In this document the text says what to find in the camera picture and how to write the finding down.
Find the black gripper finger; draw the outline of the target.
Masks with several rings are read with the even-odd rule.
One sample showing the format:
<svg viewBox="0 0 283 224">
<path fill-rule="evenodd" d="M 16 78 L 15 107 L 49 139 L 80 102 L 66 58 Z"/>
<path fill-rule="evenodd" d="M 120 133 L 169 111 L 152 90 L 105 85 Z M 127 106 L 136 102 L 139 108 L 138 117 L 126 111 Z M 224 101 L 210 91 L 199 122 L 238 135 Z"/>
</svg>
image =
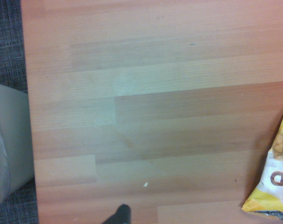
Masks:
<svg viewBox="0 0 283 224">
<path fill-rule="evenodd" d="M 131 208 L 122 204 L 103 224 L 131 224 Z"/>
</svg>

